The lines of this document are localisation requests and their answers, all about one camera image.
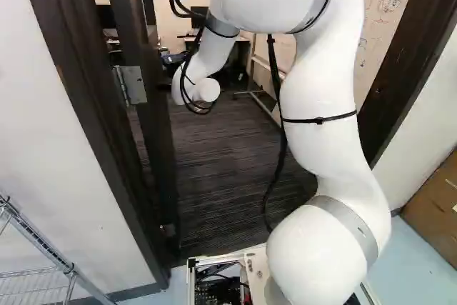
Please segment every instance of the metal wire shelf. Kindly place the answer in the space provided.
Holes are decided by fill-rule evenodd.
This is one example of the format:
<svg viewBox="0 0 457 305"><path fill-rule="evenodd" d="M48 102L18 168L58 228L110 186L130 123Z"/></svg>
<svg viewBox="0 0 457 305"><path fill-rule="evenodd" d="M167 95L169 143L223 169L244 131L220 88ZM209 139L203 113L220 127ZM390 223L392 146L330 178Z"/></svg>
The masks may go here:
<svg viewBox="0 0 457 305"><path fill-rule="evenodd" d="M1 305L63 304L71 300L77 275L58 267L0 273Z"/></svg>
<svg viewBox="0 0 457 305"><path fill-rule="evenodd" d="M67 305L76 282L103 305L116 305L84 276L78 266L66 259L51 242L0 191L0 235L14 227L32 243L53 267L0 272L0 305Z"/></svg>
<svg viewBox="0 0 457 305"><path fill-rule="evenodd" d="M7 211L5 211L4 206L0 206L0 236L3 233L3 230L8 225L10 219L11 219L11 214L9 214Z"/></svg>

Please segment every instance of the dark wooden door frame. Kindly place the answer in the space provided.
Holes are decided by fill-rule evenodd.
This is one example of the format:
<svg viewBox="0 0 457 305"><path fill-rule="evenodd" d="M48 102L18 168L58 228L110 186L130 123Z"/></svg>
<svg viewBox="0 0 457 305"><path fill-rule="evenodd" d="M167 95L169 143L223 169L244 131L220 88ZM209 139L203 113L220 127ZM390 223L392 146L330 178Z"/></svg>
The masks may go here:
<svg viewBox="0 0 457 305"><path fill-rule="evenodd" d="M373 167L406 117L456 22L457 0L408 0L395 36L358 114Z"/></svg>
<svg viewBox="0 0 457 305"><path fill-rule="evenodd" d="M95 1L31 3L62 83L119 208L157 285L166 289L170 267L165 238L154 220L150 202L145 199L141 163L110 72Z"/></svg>
<svg viewBox="0 0 457 305"><path fill-rule="evenodd" d="M151 171L159 198L161 225L167 244L179 252L178 190L176 160L167 95L159 91L163 71L153 0L149 0L148 22L144 0L110 0L116 29L127 66L140 66L147 102L135 105Z"/></svg>

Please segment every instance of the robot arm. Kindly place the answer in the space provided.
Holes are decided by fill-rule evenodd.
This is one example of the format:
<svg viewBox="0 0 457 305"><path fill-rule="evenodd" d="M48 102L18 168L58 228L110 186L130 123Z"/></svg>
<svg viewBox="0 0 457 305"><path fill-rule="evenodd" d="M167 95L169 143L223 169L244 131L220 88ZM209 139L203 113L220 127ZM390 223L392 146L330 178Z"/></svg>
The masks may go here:
<svg viewBox="0 0 457 305"><path fill-rule="evenodd" d="M320 124L303 120L355 110L353 65L363 0L212 0L210 10L233 28L295 32L296 60L281 87L288 119L283 125L293 156L317 176L318 191L273 230L268 265L293 305L342 305L385 247L391 215L363 155L356 116ZM192 58L190 78L202 82L221 68L233 40L205 30L204 55ZM199 82L189 82L189 91ZM176 92L174 99L182 104Z"/></svg>

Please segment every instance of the open door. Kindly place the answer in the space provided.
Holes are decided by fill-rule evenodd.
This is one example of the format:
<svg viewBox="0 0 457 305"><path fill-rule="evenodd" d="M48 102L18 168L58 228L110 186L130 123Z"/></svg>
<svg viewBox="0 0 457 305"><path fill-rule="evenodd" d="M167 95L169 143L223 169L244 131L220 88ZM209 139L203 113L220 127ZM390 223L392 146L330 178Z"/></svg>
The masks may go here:
<svg viewBox="0 0 457 305"><path fill-rule="evenodd" d="M178 227L174 148L155 26L147 34L142 0L111 0L127 67L144 85L135 109L154 185L145 182L119 80L110 68L94 0L31 0L46 44L83 130L161 289L169 285Z"/></svg>
<svg viewBox="0 0 457 305"><path fill-rule="evenodd" d="M141 125L154 180L161 227L168 247L179 252L178 192L176 160L166 93L159 91L162 64L153 0L110 0L124 65L134 72L139 85L134 108Z"/></svg>

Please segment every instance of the whiteboard drawing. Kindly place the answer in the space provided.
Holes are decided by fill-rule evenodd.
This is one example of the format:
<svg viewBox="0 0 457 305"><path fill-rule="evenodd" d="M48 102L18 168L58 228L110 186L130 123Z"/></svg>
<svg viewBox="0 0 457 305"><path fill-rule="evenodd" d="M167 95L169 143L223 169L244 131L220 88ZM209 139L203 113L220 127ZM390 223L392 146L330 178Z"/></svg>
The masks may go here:
<svg viewBox="0 0 457 305"><path fill-rule="evenodd" d="M354 96L360 109L391 44L408 0L365 0L365 23L355 63ZM278 67L287 73L295 56L292 35L274 35ZM258 35L255 55L268 61L266 35Z"/></svg>

